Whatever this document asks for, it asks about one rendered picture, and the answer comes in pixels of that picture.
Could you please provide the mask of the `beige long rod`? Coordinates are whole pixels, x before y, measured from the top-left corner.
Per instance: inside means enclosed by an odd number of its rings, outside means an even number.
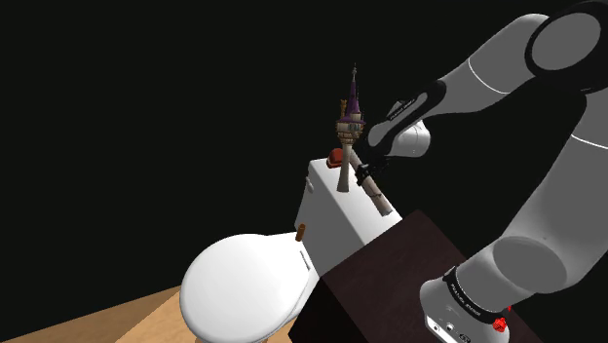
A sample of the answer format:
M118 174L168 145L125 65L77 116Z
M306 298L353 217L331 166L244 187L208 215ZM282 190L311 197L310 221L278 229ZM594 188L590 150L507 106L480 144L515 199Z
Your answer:
M375 172L374 167L363 163L355 151L350 153L350 165L355 171L357 185L369 197L380 215L389 215L393 211L393 208L372 177L372 174Z

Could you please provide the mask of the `purple-roofed tower figure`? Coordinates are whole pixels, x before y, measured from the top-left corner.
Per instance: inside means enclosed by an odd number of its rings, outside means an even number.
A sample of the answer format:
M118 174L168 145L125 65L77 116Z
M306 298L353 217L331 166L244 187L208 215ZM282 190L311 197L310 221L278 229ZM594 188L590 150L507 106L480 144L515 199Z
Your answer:
M357 73L357 66L354 65L349 98L342 102L341 116L335 126L338 139L342 144L341 168L337 184L337 191L341 193L349 192L349 169L353 144L360 137L365 124L359 107Z

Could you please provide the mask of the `dark brown robot stand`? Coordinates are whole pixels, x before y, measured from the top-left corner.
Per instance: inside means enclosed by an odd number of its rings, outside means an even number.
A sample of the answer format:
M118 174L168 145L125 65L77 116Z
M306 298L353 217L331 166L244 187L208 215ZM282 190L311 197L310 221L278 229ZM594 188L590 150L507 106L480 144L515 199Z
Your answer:
M486 343L425 315L419 290L464 261L417 210L326 272L291 327L291 343Z

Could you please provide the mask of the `white toilet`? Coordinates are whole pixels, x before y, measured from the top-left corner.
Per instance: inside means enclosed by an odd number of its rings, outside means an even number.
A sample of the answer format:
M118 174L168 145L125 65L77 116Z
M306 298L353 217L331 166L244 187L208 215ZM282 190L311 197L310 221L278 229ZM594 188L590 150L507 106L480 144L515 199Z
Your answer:
M261 343L303 309L320 277L400 222L381 214L349 177L340 193L340 170L310 161L294 223L282 234L239 234L205 248L182 280L179 307L202 343Z

